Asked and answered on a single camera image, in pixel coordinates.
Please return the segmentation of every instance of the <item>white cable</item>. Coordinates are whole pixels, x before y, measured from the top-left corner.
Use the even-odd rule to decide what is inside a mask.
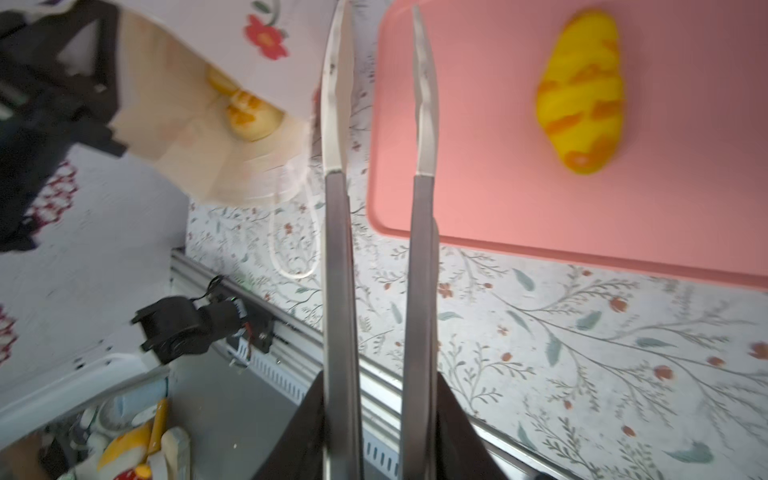
[[[317,266],[320,265],[320,255],[321,255],[321,244],[320,244],[320,221],[317,219],[317,212],[314,205],[310,205],[312,203],[312,192],[310,191],[310,173],[306,173],[306,179],[304,180],[304,194],[306,195],[306,202],[307,202],[307,208],[310,209],[310,217],[312,217],[312,225],[315,228],[315,243],[317,248],[317,253],[315,255],[315,260],[312,264],[312,267],[303,273],[291,273],[287,270],[284,270],[283,267],[280,265],[280,261],[277,259],[277,254],[275,253],[275,210],[277,206],[277,192],[275,191],[272,201],[272,210],[270,211],[270,235],[267,240],[267,244],[269,246],[270,250],[270,260],[272,260],[272,266],[275,267],[275,270],[280,272],[280,275],[289,278],[291,280],[301,280],[302,278],[307,278],[308,276],[315,273],[315,270],[317,270]]]

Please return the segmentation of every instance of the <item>pink cutting board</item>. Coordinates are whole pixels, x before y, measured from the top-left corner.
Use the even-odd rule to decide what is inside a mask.
[[[379,29],[368,215],[409,235],[416,165],[410,0]],[[440,98],[435,218],[459,247],[768,289],[768,2],[425,0]],[[619,27],[616,157],[562,166],[535,91],[584,7]]]

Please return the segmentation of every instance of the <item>red flower print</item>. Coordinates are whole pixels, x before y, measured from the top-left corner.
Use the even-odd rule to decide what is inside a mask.
[[[723,366],[725,365],[725,360],[716,356],[711,356],[710,358],[707,359],[707,363],[709,363],[712,366]]]
[[[750,355],[760,360],[768,360],[768,343],[758,342],[751,345]]]
[[[11,358],[11,345],[18,339],[13,331],[15,323],[16,320],[3,312],[2,305],[0,305],[0,365]]]
[[[666,365],[659,365],[654,368],[654,375],[659,380],[672,380],[674,378],[674,372]]]
[[[611,299],[611,301],[608,302],[608,305],[610,305],[611,310],[616,313],[624,313],[627,311],[627,301],[619,296],[615,296]]]
[[[450,283],[438,283],[437,293],[442,295],[443,298],[453,298],[453,292],[451,291]]]
[[[78,169],[66,160],[40,190],[27,210],[27,215],[38,221],[38,228],[58,222],[61,215],[72,208],[74,193],[79,189],[74,181],[77,172]]]
[[[272,60],[287,57],[288,51],[283,47],[283,36],[274,27],[267,27],[255,15],[248,15],[250,25],[245,27],[245,36],[252,44],[261,48],[261,54]]]

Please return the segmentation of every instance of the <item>cable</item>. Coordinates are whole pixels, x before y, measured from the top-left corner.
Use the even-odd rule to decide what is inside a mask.
[[[209,296],[214,291],[214,288],[219,286],[219,284],[223,282],[225,278],[227,278],[226,275],[216,275],[214,278],[210,279],[210,282],[208,282],[208,288],[205,289],[203,296],[199,296],[198,298],[190,298],[190,300],[197,302],[198,300],[202,300],[203,298]]]
[[[293,169],[289,164],[286,165],[291,170]],[[306,175],[306,179],[304,181],[304,194],[306,195],[306,202],[309,204],[311,203],[311,197],[312,192],[310,191],[310,176],[309,174]],[[275,267],[275,270],[277,270],[280,275],[289,278],[291,280],[301,280],[302,278],[307,278],[308,276],[315,273],[315,270],[317,270],[317,266],[320,264],[320,255],[321,255],[321,244],[320,244],[320,221],[317,219],[317,211],[316,208],[312,205],[309,205],[310,209],[310,217],[312,217],[312,225],[315,227],[315,243],[317,245],[317,254],[315,255],[315,260],[312,263],[312,267],[303,273],[291,273],[283,269],[283,266],[280,265],[280,261],[277,259],[277,254],[275,253],[275,207],[277,206],[277,192],[275,192],[272,202],[272,210],[270,211],[270,235],[268,238],[268,246],[270,249],[270,260],[272,260],[272,266]]]

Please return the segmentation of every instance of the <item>white table surface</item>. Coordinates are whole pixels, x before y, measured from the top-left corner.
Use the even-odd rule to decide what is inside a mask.
[[[365,204],[388,2],[353,3],[359,349],[402,371],[408,243],[375,233]],[[293,271],[317,255],[315,148],[313,198],[300,194],[276,215],[277,254]],[[187,254],[322,328],[320,275],[288,280],[270,262],[269,211],[191,204]],[[442,247],[440,261],[439,368],[471,415],[584,478],[766,478],[766,294],[454,247]]]

